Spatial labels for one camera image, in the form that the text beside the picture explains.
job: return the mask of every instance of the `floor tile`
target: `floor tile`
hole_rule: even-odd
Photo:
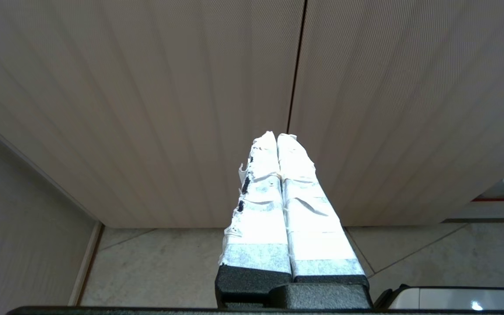
[[[347,231],[372,269],[378,272],[463,225],[447,223],[420,227],[348,227]]]
[[[100,251],[82,305],[216,307],[222,229],[156,229]]]
[[[127,241],[128,239],[138,237],[139,235],[151,230],[152,229],[113,229],[111,227],[104,227],[104,232],[102,232],[102,237],[100,237],[98,249],[106,249],[120,242]]]
[[[504,287],[504,223],[466,225],[369,282],[372,299],[400,284]]]

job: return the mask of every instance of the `torn tape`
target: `torn tape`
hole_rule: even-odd
[[[272,131],[266,131],[262,137],[254,139],[252,142],[252,148],[260,150],[274,150],[277,148],[276,136],[274,136]]]
[[[280,164],[277,161],[276,153],[271,156],[264,156],[264,154],[259,156],[254,156],[254,161],[248,166],[250,179],[257,181],[280,172]]]
[[[316,180],[316,168],[308,157],[306,150],[296,137],[280,134],[277,138],[277,154],[281,172],[284,178]]]
[[[280,190],[280,179],[276,175],[270,175],[257,182],[250,182],[246,189],[242,191],[242,199],[251,202],[274,201],[283,203]]]
[[[226,244],[286,244],[284,214],[280,204],[270,202],[258,211],[252,203],[244,207],[242,212],[234,212],[230,227],[224,231]]]
[[[246,164],[246,169],[242,169],[244,167],[243,163],[240,163],[240,167],[238,168],[238,177],[240,178],[240,186],[244,184],[244,179],[246,178],[246,173],[248,173],[248,165],[250,165],[250,159],[248,159],[248,164]]]

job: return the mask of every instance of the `wooden wall panel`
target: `wooden wall panel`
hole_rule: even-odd
[[[290,133],[345,225],[445,219],[504,176],[504,0],[310,0]]]
[[[0,1],[0,133],[112,227],[224,227],[303,2]]]
[[[0,143],[0,314],[68,305],[95,223]]]

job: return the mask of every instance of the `gray wall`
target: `gray wall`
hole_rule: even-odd
[[[94,224],[0,143],[0,314],[67,305]]]

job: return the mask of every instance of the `black mark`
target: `black mark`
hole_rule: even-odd
[[[248,193],[248,184],[250,184],[250,178],[246,176],[246,179],[244,180],[244,185],[242,185],[242,194]]]
[[[304,0],[304,6],[302,8],[302,22],[301,22],[301,30],[298,34],[298,47],[297,47],[297,59],[294,64],[294,75],[293,75],[293,87],[290,92],[290,103],[289,103],[289,116],[287,118],[287,133],[289,132],[289,127],[291,126],[291,113],[293,111],[293,103],[294,103],[294,90],[297,87],[297,73],[298,73],[298,60],[301,57],[301,46],[302,46],[302,32],[305,29],[305,16],[306,16],[306,6],[308,0]]]

